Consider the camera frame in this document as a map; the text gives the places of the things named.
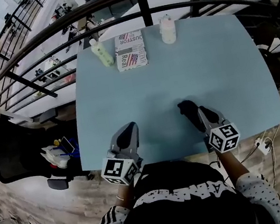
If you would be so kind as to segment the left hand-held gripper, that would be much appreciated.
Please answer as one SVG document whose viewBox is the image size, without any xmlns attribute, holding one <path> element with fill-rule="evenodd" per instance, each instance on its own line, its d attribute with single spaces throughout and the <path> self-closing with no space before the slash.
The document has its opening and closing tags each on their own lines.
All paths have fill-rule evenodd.
<svg viewBox="0 0 280 224">
<path fill-rule="evenodd" d="M 111 138 L 110 149 L 103 159 L 101 177 L 116 185 L 130 185 L 142 159 L 137 153 L 139 129 L 135 122 L 122 126 Z"/>
</svg>

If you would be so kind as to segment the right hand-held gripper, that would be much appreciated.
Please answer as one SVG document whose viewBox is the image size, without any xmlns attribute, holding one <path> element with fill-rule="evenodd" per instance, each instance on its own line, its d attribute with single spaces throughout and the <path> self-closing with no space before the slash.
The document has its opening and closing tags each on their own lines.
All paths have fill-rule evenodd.
<svg viewBox="0 0 280 224">
<path fill-rule="evenodd" d="M 198 108 L 201 129 L 205 133 L 204 142 L 208 152 L 225 153 L 236 148 L 240 140 L 240 132 L 236 125 L 226 120 L 220 112 L 204 106 Z"/>
</svg>

